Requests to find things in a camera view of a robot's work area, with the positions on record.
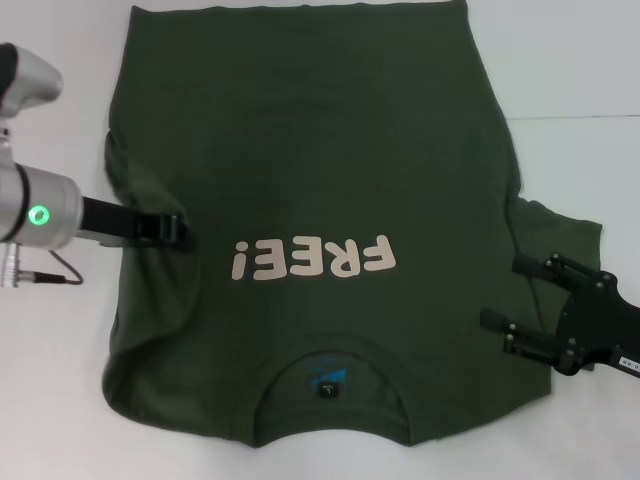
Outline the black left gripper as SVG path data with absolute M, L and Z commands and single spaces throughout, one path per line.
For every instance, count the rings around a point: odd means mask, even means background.
M 175 215 L 138 210 L 83 197 L 81 238 L 101 246 L 166 247 L 189 250 L 194 240 L 188 226 Z

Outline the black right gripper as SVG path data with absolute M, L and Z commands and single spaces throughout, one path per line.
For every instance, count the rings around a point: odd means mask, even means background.
M 554 369 L 566 376 L 595 364 L 639 376 L 639 308 L 622 298 L 615 275 L 597 272 L 559 253 L 544 261 L 517 254 L 512 271 L 571 293 L 555 336 L 483 309 L 480 326 L 504 337 L 505 353 L 527 359 L 557 359 Z

